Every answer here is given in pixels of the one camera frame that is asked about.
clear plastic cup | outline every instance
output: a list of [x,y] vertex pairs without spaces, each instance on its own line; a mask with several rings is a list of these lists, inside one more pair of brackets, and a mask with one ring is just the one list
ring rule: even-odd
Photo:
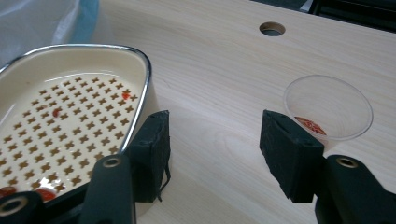
[[287,114],[329,150],[364,134],[373,123],[366,97],[345,81],[322,75],[301,77],[286,88]]

plastic bag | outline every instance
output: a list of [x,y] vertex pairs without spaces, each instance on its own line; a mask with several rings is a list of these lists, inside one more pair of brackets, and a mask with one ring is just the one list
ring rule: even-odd
[[48,45],[113,39],[98,0],[0,1],[0,67]]

wooden table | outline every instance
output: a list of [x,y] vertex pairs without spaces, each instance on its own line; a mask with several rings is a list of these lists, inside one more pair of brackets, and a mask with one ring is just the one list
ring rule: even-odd
[[[284,112],[296,78],[339,77],[375,113],[363,136],[325,156],[363,161],[396,192],[396,35],[246,0],[103,0],[117,44],[151,59],[161,109],[171,112],[172,179],[138,219],[153,223],[316,223],[294,204],[259,149],[262,111]],[[263,35],[276,21],[286,33]]]

